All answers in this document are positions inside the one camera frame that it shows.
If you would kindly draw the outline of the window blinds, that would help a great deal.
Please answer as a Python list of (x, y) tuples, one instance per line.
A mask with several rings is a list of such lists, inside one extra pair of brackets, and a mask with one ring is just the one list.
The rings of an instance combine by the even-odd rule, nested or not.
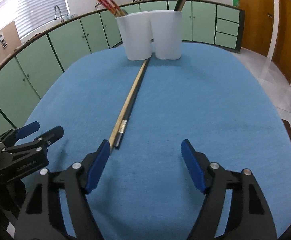
[(54, 20), (54, 7), (68, 14), (66, 0), (0, 0), (0, 30), (14, 21), (19, 37)]

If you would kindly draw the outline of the chrome sink faucet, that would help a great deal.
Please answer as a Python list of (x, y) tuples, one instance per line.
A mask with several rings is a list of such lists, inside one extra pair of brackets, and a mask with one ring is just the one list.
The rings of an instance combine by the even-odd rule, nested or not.
[(59, 19), (61, 23), (64, 23), (62, 12), (61, 12), (61, 9), (58, 5), (55, 5), (55, 7), (54, 7), (54, 14), (55, 14), (54, 20)]

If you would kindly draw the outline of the left wooden door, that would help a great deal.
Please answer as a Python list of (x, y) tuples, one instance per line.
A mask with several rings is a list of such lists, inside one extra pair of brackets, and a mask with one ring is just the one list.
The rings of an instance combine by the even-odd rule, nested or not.
[(274, 0), (240, 0), (239, 8), (245, 11), (242, 47), (267, 56), (273, 31)]

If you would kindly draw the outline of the blue table cloth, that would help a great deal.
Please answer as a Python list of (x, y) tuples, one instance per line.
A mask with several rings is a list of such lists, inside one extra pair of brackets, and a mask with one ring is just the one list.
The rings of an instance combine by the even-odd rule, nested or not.
[[(28, 122), (64, 136), (48, 149), (60, 171), (110, 137), (141, 67), (122, 47), (73, 63), (39, 101)], [(195, 188), (181, 142), (231, 171), (249, 168), (278, 235), (291, 224), (291, 142), (258, 80), (231, 53), (182, 44), (178, 60), (152, 57), (122, 144), (88, 196), (105, 239), (186, 239), (204, 196)]]

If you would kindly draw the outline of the wooden door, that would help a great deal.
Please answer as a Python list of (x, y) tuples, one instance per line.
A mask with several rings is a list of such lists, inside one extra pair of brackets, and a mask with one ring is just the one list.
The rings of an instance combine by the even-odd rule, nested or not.
[(279, 23), (272, 61), (291, 82), (291, 0), (279, 0)]
[(267, 56), (273, 31), (274, 0), (240, 0), (239, 8), (245, 11), (242, 47)]

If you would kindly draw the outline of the white double utensil holder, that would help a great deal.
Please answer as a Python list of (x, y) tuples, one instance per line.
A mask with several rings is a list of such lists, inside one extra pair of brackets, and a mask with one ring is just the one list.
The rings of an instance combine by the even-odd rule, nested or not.
[(181, 57), (182, 12), (153, 10), (116, 18), (128, 60), (146, 60), (154, 54), (160, 60)]

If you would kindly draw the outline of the brown board with switches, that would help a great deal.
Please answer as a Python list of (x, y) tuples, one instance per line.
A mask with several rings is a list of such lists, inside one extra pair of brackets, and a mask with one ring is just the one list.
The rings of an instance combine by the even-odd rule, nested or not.
[(21, 45), (14, 21), (0, 30), (0, 65)]

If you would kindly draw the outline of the right wooden door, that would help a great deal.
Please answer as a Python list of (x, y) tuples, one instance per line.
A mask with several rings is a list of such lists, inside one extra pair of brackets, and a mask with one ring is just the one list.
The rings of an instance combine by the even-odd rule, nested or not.
[(279, 0), (279, 23), (272, 61), (291, 82), (291, 0)]

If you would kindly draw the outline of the green lower kitchen cabinets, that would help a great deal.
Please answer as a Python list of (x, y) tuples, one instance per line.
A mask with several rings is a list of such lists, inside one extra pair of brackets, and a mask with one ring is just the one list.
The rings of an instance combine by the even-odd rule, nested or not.
[[(234, 52), (241, 49), (245, 13), (230, 5), (188, 0), (182, 9), (182, 39)], [(121, 44), (114, 19), (102, 10), (82, 15), (20, 43), (14, 24), (5, 35), (13, 46), (0, 59), (0, 134), (23, 126), (39, 100), (75, 61)]]

